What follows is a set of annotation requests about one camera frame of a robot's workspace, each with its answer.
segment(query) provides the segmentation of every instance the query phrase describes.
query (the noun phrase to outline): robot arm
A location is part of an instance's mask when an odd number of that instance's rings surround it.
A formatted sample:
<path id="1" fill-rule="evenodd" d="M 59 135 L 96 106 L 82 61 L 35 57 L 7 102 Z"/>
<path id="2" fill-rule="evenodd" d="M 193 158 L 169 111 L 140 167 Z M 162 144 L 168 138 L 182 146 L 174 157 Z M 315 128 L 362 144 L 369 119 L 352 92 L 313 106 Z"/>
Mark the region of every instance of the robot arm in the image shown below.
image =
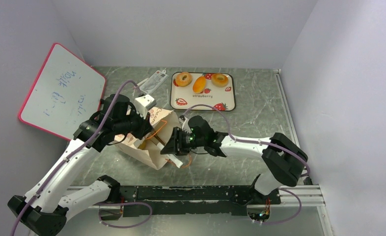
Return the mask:
<path id="1" fill-rule="evenodd" d="M 236 140 L 247 141 L 237 142 L 228 133 L 215 132 L 200 116 L 190 119 L 181 116 L 180 120 L 183 122 L 182 129 L 178 127 L 173 129 L 171 138 L 161 154 L 186 155 L 193 148 L 204 147 L 213 156 L 263 159 L 268 170 L 257 177 L 254 185 L 255 190 L 262 195 L 268 195 L 282 185 L 296 186 L 304 164 L 290 154 L 281 153 L 281 150 L 260 142 L 279 145 L 300 156 L 304 161 L 308 160 L 307 155 L 281 133 L 275 133 L 271 138 L 260 139 L 234 136 Z"/>
<path id="2" fill-rule="evenodd" d="M 33 196 L 37 199 L 26 209 L 21 222 L 40 236 L 56 235 L 73 216 L 99 202 L 113 203 L 120 199 L 120 184 L 108 176 L 98 178 L 90 186 L 68 196 L 63 196 L 72 181 L 88 162 L 92 162 L 103 148 L 114 140 L 115 135 L 131 133 L 142 139 L 153 130 L 150 124 L 148 111 L 156 104 L 153 97 L 146 95 L 136 98 L 134 104 L 129 98 L 119 95 L 112 111 L 99 134 L 88 146 L 82 148 L 70 159 L 66 157 L 85 143 L 99 127 L 105 117 L 106 110 L 115 94 L 104 101 L 101 111 L 83 122 L 74 134 L 66 151 L 57 160 L 55 165 L 31 190 L 24 196 L 13 196 L 8 207 L 18 216 Z M 36 195 L 40 185 L 50 177 L 43 191 Z"/>

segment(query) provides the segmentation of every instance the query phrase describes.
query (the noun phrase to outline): pastry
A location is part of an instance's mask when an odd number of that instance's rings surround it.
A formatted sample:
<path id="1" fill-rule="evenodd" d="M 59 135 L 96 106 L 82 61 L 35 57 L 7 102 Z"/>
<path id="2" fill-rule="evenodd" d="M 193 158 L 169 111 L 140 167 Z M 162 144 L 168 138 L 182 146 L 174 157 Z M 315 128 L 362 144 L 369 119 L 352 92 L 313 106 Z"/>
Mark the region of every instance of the pastry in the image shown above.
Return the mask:
<path id="1" fill-rule="evenodd" d="M 193 84 L 193 92 L 201 93 L 206 87 L 206 78 L 204 76 L 200 76 Z"/>
<path id="2" fill-rule="evenodd" d="M 213 74 L 211 80 L 215 86 L 221 87 L 221 88 L 225 87 L 229 82 L 228 77 L 220 73 Z"/>
<path id="3" fill-rule="evenodd" d="M 180 87 L 186 87 L 192 82 L 192 75 L 189 72 L 182 72 L 176 77 L 176 84 Z"/>

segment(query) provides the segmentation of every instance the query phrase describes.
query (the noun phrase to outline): orange wire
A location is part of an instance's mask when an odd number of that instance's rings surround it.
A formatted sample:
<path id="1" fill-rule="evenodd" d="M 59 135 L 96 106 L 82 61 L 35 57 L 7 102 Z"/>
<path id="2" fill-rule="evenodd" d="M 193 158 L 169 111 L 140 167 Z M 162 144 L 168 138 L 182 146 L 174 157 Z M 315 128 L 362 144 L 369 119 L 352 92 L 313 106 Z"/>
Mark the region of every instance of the orange wire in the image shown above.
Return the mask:
<path id="1" fill-rule="evenodd" d="M 173 166 L 176 166 L 176 164 L 174 162 L 172 162 L 170 159 L 166 159 L 166 161 L 171 163 Z M 185 166 L 180 167 L 180 168 L 182 169 L 182 168 L 188 167 L 192 163 L 192 161 L 193 161 L 192 155 L 190 155 L 190 153 L 189 153 L 189 163 Z"/>
<path id="2" fill-rule="evenodd" d="M 191 163 L 192 163 L 192 155 L 190 155 L 190 153 L 189 153 L 189 163 L 188 163 L 187 165 L 185 165 L 185 166 L 182 166 L 181 168 L 186 168 L 186 167 L 188 167 Z"/>
<path id="3" fill-rule="evenodd" d="M 164 124 L 157 130 L 155 131 L 155 133 L 153 135 L 151 135 L 150 137 L 146 138 L 145 140 L 149 140 L 151 139 L 152 137 L 154 137 L 154 135 L 156 135 L 166 124 L 167 124 L 167 121 L 166 120 L 161 120 L 162 122 L 164 122 Z"/>
<path id="4" fill-rule="evenodd" d="M 124 203 L 124 197 L 121 197 L 121 203 Z M 120 209 L 120 213 L 124 213 L 124 209 L 123 209 L 124 206 L 121 206 L 121 209 Z"/>
<path id="5" fill-rule="evenodd" d="M 267 209 L 267 213 L 269 213 L 271 211 L 271 199 L 268 198 L 268 209 Z"/>

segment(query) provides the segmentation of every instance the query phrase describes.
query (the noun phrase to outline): strawberry print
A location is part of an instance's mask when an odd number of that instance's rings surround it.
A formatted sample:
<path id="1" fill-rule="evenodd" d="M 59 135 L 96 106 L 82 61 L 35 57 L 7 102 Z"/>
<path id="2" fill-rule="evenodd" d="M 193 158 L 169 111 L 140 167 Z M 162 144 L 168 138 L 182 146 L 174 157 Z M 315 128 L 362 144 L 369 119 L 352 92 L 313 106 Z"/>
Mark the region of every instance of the strawberry print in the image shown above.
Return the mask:
<path id="1" fill-rule="evenodd" d="M 185 105 L 187 105 L 187 102 L 183 98 L 177 98 L 176 104 L 179 106 L 185 106 Z"/>
<path id="2" fill-rule="evenodd" d="M 212 79 L 212 75 L 213 73 L 203 73 L 203 76 L 208 79 L 208 80 L 211 80 Z"/>
<path id="3" fill-rule="evenodd" d="M 213 106 L 214 108 L 218 109 L 219 111 L 225 111 L 226 110 L 226 104 L 224 103 L 218 103 L 216 104 L 215 106 Z"/>

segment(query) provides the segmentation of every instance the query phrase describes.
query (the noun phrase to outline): whiteboard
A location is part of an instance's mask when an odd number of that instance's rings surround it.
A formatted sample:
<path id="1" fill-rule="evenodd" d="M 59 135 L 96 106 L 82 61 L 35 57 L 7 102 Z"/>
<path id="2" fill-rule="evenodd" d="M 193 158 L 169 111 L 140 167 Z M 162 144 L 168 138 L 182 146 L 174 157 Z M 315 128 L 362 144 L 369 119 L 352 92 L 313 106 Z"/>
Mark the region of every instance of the whiteboard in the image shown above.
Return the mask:
<path id="1" fill-rule="evenodd" d="M 70 140 L 79 125 L 99 109 L 105 84 L 101 74 L 55 43 L 18 118 Z"/>

